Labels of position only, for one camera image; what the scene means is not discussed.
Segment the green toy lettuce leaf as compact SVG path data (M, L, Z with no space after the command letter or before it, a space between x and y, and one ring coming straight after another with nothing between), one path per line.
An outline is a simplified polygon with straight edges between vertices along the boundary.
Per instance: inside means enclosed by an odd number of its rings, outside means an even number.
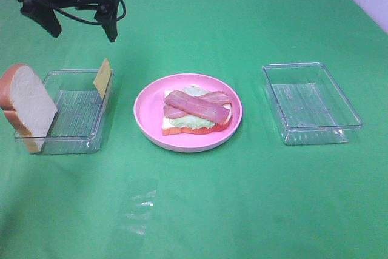
M228 115L222 124L214 123L211 120L201 118L196 115L191 115L181 109L172 107L167 103L164 103L164 117L163 117L163 128L168 129L172 127L183 128L187 127L192 130L206 128L211 129L215 126L226 125L232 117L232 105L229 96L222 91L206 91L200 86L191 85L186 88L180 89L190 96L194 96L199 99L203 99L210 103L215 103L225 109L227 109Z

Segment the green tablecloth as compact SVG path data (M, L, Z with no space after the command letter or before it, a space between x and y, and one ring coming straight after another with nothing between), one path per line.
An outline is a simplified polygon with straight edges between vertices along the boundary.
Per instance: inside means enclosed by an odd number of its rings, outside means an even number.
M61 18L52 38L1 0L1 70L115 72L101 149L29 155L1 120L2 258L386 258L387 35L351 0L124 0L118 38ZM286 146L262 66L321 62L364 124L346 144ZM151 143L138 93L174 73L212 75L244 107L203 153ZM119 230L130 194L156 190L144 236Z

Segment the right clear plastic tray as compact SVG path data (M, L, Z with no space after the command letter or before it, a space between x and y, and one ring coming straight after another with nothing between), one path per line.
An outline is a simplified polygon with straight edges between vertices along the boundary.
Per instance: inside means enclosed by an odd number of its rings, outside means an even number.
M320 62L262 67L264 91L287 146L347 143L363 121Z

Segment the yellow toy cheese slice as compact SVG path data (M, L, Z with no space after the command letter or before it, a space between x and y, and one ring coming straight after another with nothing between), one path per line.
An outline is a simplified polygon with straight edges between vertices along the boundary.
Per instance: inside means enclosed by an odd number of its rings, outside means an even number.
M105 58L93 80L93 84L96 87L101 99L104 99L105 93L112 75L112 69L109 60Z

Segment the clear plastic film piece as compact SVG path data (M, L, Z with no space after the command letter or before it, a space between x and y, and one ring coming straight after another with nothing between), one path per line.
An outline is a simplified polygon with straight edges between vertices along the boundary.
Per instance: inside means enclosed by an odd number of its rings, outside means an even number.
M117 226L129 234L144 236L147 232L147 223L151 217L156 190L140 194L130 194L123 201Z

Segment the left clear plastic tray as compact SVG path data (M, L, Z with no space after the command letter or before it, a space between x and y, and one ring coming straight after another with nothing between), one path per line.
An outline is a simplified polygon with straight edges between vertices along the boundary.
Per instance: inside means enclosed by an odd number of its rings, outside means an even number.
M15 132L15 141L42 144L39 155L97 152L110 110L114 71L111 71L103 98L93 83L97 74L97 69L48 72L43 85L58 109L48 134L45 137L24 138Z

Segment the pink round plate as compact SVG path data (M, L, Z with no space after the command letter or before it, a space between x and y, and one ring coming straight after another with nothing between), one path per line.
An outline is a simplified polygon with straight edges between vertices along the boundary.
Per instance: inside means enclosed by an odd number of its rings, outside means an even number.
M180 133L164 136L162 134L164 92L183 89L192 84L206 91L223 91L231 98L230 124L223 131L204 135ZM144 87L135 99L133 115L142 133L156 145L175 152L194 153L218 147L231 138L243 118L243 105L237 93L223 81L208 75L180 73L157 79Z

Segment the toy bread slice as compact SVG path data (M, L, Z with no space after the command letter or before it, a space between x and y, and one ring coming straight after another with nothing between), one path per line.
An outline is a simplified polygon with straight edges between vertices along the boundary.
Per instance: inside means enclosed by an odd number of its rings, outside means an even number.
M183 127L183 128L172 127L172 128L164 129L163 128L163 120L162 120L162 134L164 136L176 135L176 134L181 134L181 133L189 133L189 134L195 134L195 135L205 135L205 134L209 134L209 133L212 133L212 132L221 132L221 131L225 130L229 126L231 120L232 120L232 117L231 117L230 121L226 125L224 125L224 126L215 126L215 127L211 128L211 129L200 128L200 129L196 129L196 130L189 129L187 127Z
M31 138L47 136L57 106L39 76L27 64L14 64L1 77L1 109L30 153L42 150L43 141Z

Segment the clear plastic tray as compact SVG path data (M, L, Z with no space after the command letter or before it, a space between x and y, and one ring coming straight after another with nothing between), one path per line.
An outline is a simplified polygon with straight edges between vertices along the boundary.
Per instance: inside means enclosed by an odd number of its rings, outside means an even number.
M287 146L347 143L363 121L320 62L262 67L264 91Z
M15 141L42 144L39 155L97 152L110 110L114 71L111 71L103 98L93 83L97 74L97 69L48 72L43 85L58 109L48 134L45 137L24 138L15 132Z

